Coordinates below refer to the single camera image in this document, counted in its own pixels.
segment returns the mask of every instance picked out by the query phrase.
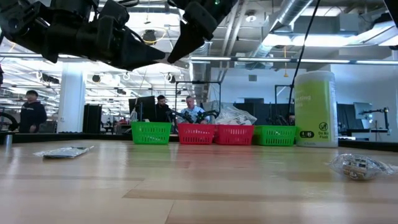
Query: clear bag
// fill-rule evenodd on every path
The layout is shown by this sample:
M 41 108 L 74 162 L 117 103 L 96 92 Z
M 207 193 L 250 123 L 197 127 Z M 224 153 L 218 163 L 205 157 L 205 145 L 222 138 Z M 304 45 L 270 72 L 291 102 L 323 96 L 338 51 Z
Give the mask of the clear bag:
M 41 152 L 36 152 L 34 155 L 40 156 L 43 158 L 75 158 L 76 156 L 80 156 L 86 152 L 88 152 L 90 149 L 92 149 L 94 146 L 91 147 L 62 147 L 59 149 L 54 149 L 54 150 L 49 150 L 49 151 L 41 151 Z
M 256 121 L 257 118 L 247 111 L 239 110 L 234 106 L 228 106 L 221 110 L 220 115 L 216 119 L 216 124 L 252 125 Z
M 397 173 L 396 166 L 375 161 L 367 156 L 358 154 L 339 155 L 328 165 L 335 172 L 346 175 L 353 180 L 371 180 L 376 177 Z

